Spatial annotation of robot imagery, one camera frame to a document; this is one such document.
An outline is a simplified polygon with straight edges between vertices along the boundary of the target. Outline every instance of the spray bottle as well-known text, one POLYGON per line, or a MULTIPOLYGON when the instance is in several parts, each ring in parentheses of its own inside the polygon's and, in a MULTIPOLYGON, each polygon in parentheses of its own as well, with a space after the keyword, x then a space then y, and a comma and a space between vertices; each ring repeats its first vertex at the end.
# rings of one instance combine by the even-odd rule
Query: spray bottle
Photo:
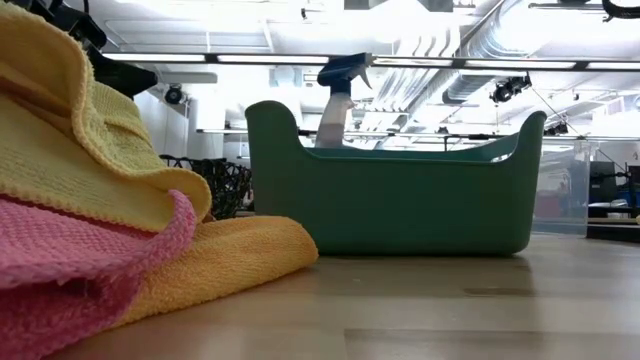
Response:
POLYGON ((318 135, 317 148, 340 148, 344 136, 347 118, 351 118, 351 109, 355 106, 351 100, 351 80, 362 76, 362 80, 369 88, 366 69, 373 63, 370 53, 361 53, 329 60, 318 74, 318 84, 329 86, 331 97, 322 114, 318 135))

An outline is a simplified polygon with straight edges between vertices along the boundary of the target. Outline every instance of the spray nozzle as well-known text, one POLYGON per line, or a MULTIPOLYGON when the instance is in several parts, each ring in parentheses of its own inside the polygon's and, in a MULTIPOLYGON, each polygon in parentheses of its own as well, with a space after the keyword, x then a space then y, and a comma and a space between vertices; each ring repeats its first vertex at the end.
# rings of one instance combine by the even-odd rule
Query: spray nozzle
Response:
POLYGON ((374 57, 370 53, 333 58, 320 70, 318 84, 329 86, 331 94, 351 95, 351 80, 361 76, 364 83, 371 88, 366 70, 373 60, 374 57))

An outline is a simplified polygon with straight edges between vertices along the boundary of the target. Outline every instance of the wooden table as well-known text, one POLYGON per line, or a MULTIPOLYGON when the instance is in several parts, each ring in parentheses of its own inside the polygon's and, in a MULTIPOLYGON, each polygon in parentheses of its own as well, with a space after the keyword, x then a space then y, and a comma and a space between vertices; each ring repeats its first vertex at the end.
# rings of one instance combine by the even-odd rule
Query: wooden table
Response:
POLYGON ((637 360, 640 248, 535 236, 511 259, 322 258, 51 359, 637 360))

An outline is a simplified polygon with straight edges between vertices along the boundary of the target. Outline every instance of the folded towel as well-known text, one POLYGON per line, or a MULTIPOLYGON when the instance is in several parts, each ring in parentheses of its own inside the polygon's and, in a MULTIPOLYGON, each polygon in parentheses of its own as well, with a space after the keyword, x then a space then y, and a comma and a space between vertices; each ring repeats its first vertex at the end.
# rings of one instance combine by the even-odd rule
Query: folded towel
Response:
POLYGON ((277 279, 317 258, 309 234, 287 218, 258 216, 200 224, 184 254, 145 277, 118 325, 277 279))
POLYGON ((0 199, 0 358, 39 359, 111 326, 144 272, 191 242, 191 203, 170 193, 175 214, 155 236, 0 199))
POLYGON ((0 1, 0 53, 0 194, 157 232, 176 189, 204 218, 206 181, 158 158, 135 104, 93 80, 69 35, 0 1))

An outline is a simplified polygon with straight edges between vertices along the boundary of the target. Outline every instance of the black mesh basket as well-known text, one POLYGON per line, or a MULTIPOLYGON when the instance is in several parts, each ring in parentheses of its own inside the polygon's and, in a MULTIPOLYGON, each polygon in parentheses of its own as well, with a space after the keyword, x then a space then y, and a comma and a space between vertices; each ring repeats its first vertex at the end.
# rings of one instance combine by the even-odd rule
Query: black mesh basket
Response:
POLYGON ((170 167, 190 169, 207 180, 213 196, 211 215, 218 220, 234 217, 251 187, 251 170, 227 159, 194 160, 171 155, 160 158, 170 167))

